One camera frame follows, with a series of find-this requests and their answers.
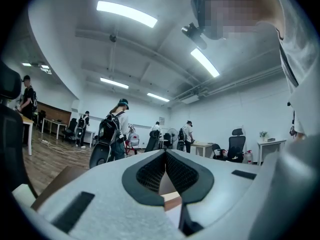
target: black t-shirt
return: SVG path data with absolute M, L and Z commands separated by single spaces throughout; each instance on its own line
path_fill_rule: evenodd
M 34 89 L 32 86 L 29 88 L 24 89 L 24 94 L 23 94 L 23 103 L 27 102 L 28 98 L 31 98 L 31 101 L 33 102 L 34 99 Z M 27 106 L 23 108 L 24 113 L 32 113 L 32 102 L 30 102 Z

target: man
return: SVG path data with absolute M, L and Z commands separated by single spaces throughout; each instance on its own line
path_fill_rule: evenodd
M 87 129 L 87 125 L 90 126 L 89 124 L 89 111 L 86 111 L 84 116 L 80 117 L 79 121 L 78 121 L 78 126 L 79 126 L 79 122 L 80 120 L 84 120 L 83 122 L 83 126 L 82 126 L 82 136 L 81 136 L 81 139 L 76 139 L 75 141 L 75 146 L 78 147 L 79 146 L 79 143 L 80 143 L 80 147 L 82 149 L 85 149 L 86 146 L 84 145 L 84 138 L 85 138 L 85 134 L 86 134 L 86 129 Z
M 26 118 L 32 119 L 33 115 L 33 99 L 34 99 L 34 89 L 31 86 L 30 76 L 25 75 L 22 80 L 25 89 L 23 94 L 23 100 L 20 103 L 20 107 L 18 111 L 23 114 Z M 23 134 L 23 147 L 28 146 L 28 138 L 29 138 L 29 125 L 24 124 L 24 134 Z
M 192 136 L 192 122 L 187 121 L 186 124 L 182 127 L 184 133 L 184 144 L 187 153 L 190 153 L 191 149 L 191 142 L 194 141 Z
M 161 137 L 162 129 L 160 127 L 160 123 L 159 122 L 155 122 L 155 125 L 153 127 L 151 127 L 150 132 L 157 131 L 157 130 L 160 132 L 160 137 Z
M 191 6 L 199 29 L 212 40 L 251 32 L 261 22 L 275 27 L 280 43 L 281 64 L 291 92 L 289 102 L 295 110 L 297 139 L 317 134 L 320 129 L 317 113 L 320 108 L 319 37 L 297 2 L 191 0 Z

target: desk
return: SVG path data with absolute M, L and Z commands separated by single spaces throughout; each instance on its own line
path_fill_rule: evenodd
M 275 140 L 275 141 L 270 141 L 270 142 L 263 142 L 263 141 L 258 141 L 259 145 L 259 162 L 258 165 L 261 165 L 262 161 L 262 153 L 263 153 L 263 147 L 265 146 L 271 146 L 271 145 L 279 145 L 279 151 L 281 151 L 285 145 L 286 145 L 286 139 L 281 139 L 281 140 Z
M 31 119 L 25 117 L 24 115 L 21 115 L 22 121 L 24 125 L 29 125 L 29 135 L 28 135 L 28 153 L 29 156 L 32 155 L 32 150 L 31 150 L 31 140 L 32 140 L 32 125 L 34 124 L 34 121 Z
M 160 142 L 160 149 L 162 150 L 164 147 L 164 142 L 168 142 L 168 140 L 167 139 L 159 139 L 159 142 Z
M 194 142 L 193 144 L 191 144 L 191 147 L 195 147 L 195 154 L 199 153 L 199 156 L 200 156 L 200 152 L 197 152 L 197 151 L 202 149 L 202 156 L 205 158 L 206 157 L 206 151 L 208 149 L 211 149 L 212 145 L 213 145 L 213 143 L 209 144 L 209 143 L 206 143 L 206 142 Z
M 85 133 L 89 133 L 91 134 L 90 136 L 90 148 L 92 147 L 92 143 L 94 141 L 93 135 L 96 133 L 95 131 L 91 131 L 91 130 L 86 130 Z
M 52 124 L 56 124 L 58 126 L 57 130 L 56 130 L 56 139 L 58 139 L 58 136 L 59 136 L 59 129 L 60 129 L 60 126 L 67 126 L 66 124 L 64 123 L 60 123 L 60 122 L 57 122 L 57 121 L 54 121 L 54 120 L 49 120 L 49 119 L 46 119 L 44 118 L 42 120 L 42 130 L 41 130 L 41 133 L 44 133 L 44 125 L 45 125 L 45 121 L 48 121 L 48 123 L 50 123 L 50 133 L 51 133 L 51 128 L 52 128 Z

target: standing fan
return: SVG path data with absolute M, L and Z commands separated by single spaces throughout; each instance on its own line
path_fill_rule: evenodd
M 168 143 L 168 144 L 165 143 L 165 145 L 166 145 L 167 147 L 171 146 L 171 148 L 173 148 L 174 142 L 178 139 L 178 132 L 177 132 L 177 130 L 171 128 L 171 129 L 169 129 L 169 130 L 166 132 L 166 135 L 167 135 L 167 136 L 170 136 L 170 139 L 168 139 L 168 140 L 169 140 L 169 143 Z

